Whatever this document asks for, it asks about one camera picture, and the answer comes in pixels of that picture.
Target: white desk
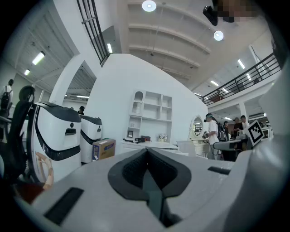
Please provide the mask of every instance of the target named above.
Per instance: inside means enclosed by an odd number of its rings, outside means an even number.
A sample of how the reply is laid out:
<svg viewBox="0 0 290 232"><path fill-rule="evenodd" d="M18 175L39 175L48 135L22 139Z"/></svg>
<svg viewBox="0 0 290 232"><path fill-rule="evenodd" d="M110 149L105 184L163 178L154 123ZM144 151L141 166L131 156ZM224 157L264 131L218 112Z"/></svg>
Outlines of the white desk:
<svg viewBox="0 0 290 232"><path fill-rule="evenodd" d="M171 149L171 150L178 150L179 147L174 146L170 143L160 143L160 142L144 142L144 143L131 143L131 142L121 142L121 154L133 151L137 149L143 149L143 148L159 148L159 149Z"/></svg>

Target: black metal railing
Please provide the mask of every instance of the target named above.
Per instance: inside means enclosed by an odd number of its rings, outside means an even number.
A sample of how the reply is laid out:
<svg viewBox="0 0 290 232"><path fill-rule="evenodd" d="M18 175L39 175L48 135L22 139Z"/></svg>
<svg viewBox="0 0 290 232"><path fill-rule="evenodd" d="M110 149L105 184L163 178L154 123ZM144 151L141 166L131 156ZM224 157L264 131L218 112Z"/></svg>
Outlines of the black metal railing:
<svg viewBox="0 0 290 232"><path fill-rule="evenodd" d="M260 81L279 72L280 66L274 54L270 54L265 59L243 72L241 75L232 79L228 83L220 86L216 90L204 95L198 96L207 106L222 99L230 97L240 91L243 91Z"/></svg>
<svg viewBox="0 0 290 232"><path fill-rule="evenodd" d="M95 1L77 0L77 5L82 15L82 24L85 25L88 36L100 60L100 65L103 66L110 53L107 51L102 35Z"/></svg>

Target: ceiling light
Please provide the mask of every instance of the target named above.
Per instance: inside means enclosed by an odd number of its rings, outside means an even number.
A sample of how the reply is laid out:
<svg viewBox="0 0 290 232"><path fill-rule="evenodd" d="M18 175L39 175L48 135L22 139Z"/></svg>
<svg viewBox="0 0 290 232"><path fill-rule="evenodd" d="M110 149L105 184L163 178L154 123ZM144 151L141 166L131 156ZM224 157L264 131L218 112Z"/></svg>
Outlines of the ceiling light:
<svg viewBox="0 0 290 232"><path fill-rule="evenodd" d="M216 31L213 35L214 39L217 41L221 41L223 39L223 32Z"/></svg>
<svg viewBox="0 0 290 232"><path fill-rule="evenodd" d="M41 51L37 57L35 57L35 59L32 61L33 64L38 64L39 61L41 61L41 59L45 56L45 53L43 51Z"/></svg>
<svg viewBox="0 0 290 232"><path fill-rule="evenodd" d="M25 71L24 75L27 76L28 73L30 73L30 70L29 70L29 69L27 69L27 70Z"/></svg>
<svg viewBox="0 0 290 232"><path fill-rule="evenodd" d="M154 1L150 1L150 0L144 1L142 3L142 8L143 8L143 10L145 10L147 12L154 11L156 9L156 3Z"/></svg>
<svg viewBox="0 0 290 232"><path fill-rule="evenodd" d="M219 84L214 82L214 81L210 81L212 84L214 84L215 86L218 86Z"/></svg>
<svg viewBox="0 0 290 232"><path fill-rule="evenodd" d="M239 64L241 65L241 67L244 69L245 68L245 65L241 62L240 59L237 60L239 62Z"/></svg>
<svg viewBox="0 0 290 232"><path fill-rule="evenodd" d="M88 96L80 96L80 95L76 95L76 97L89 98Z"/></svg>
<svg viewBox="0 0 290 232"><path fill-rule="evenodd" d="M111 47L111 44L108 43L107 46L108 46L108 49L109 49L109 53L113 53L113 51L112 51L112 47Z"/></svg>

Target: person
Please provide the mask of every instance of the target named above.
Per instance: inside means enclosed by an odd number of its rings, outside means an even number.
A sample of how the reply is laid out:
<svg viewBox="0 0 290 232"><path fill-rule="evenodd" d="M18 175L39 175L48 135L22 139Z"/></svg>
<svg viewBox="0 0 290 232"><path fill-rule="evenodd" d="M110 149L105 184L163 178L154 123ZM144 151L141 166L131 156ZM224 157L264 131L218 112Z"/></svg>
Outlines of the person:
<svg viewBox="0 0 290 232"><path fill-rule="evenodd" d="M235 125L234 125L234 137L236 138L237 132L243 130L243 125L242 123L239 122L239 118L235 118Z"/></svg>
<svg viewBox="0 0 290 232"><path fill-rule="evenodd" d="M218 143L218 122L213 117L212 114L207 114L205 116L206 121L208 122L208 141L211 146L211 149L209 151L209 154L211 154L211 157L208 157L209 159L218 159L218 150L213 148L214 143Z"/></svg>
<svg viewBox="0 0 290 232"><path fill-rule="evenodd" d="M78 114L84 115L83 111L85 110L84 106L80 107L80 110L77 112Z"/></svg>
<svg viewBox="0 0 290 232"><path fill-rule="evenodd" d="M12 85L14 83L13 79L8 81L8 85L4 86L0 93L0 116L8 118L9 110L12 106ZM0 124L0 142L3 141L4 138L4 124Z"/></svg>
<svg viewBox="0 0 290 232"><path fill-rule="evenodd" d="M225 126L225 134L226 134L226 137L227 137L227 141L230 140L230 134L228 133L228 121L224 121L223 125Z"/></svg>
<svg viewBox="0 0 290 232"><path fill-rule="evenodd" d="M242 115L241 116L241 121L243 125L243 130L246 129L250 124L246 121L246 116Z"/></svg>

